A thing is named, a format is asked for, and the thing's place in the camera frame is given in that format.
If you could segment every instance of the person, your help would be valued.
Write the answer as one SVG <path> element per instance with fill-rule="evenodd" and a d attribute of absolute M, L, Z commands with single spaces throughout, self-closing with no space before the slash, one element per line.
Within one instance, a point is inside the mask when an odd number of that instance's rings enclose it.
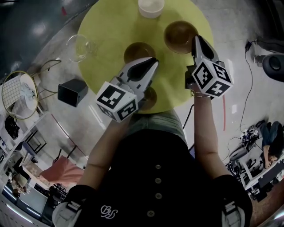
<path fill-rule="evenodd" d="M 194 90 L 196 159 L 173 110 L 112 121 L 54 225 L 249 226 L 250 198 L 218 156 L 211 99 Z"/>
<path fill-rule="evenodd" d="M 262 134 L 262 150 L 263 161 L 265 168 L 269 168 L 271 164 L 280 158 L 283 151 L 284 135 L 282 125 L 276 121 L 272 125 L 271 123 L 265 123 L 261 121 L 258 123 L 260 132 Z"/>

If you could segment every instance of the clear glass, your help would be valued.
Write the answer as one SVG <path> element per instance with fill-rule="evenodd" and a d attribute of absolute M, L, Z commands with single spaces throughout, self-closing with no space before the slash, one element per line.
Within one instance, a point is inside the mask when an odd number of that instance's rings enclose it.
<path fill-rule="evenodd" d="M 81 62 L 90 54 L 95 55 L 96 44 L 83 35 L 74 35 L 66 43 L 68 58 L 73 62 Z"/>

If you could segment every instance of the shirt button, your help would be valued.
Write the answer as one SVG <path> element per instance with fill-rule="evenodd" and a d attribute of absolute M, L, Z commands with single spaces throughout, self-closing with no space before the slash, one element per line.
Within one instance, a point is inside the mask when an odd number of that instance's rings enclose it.
<path fill-rule="evenodd" d="M 160 200 L 160 199 L 162 198 L 162 194 L 161 194 L 161 193 L 157 193 L 157 194 L 155 195 L 155 197 L 156 197 L 156 199 Z"/>
<path fill-rule="evenodd" d="M 148 211 L 147 212 L 147 216 L 148 217 L 154 217 L 155 216 L 155 212 L 154 211 Z"/>
<path fill-rule="evenodd" d="M 161 180 L 160 178 L 156 178 L 156 179 L 155 179 L 155 182 L 156 182 L 157 184 L 160 184 L 160 183 L 162 182 L 162 180 Z"/>

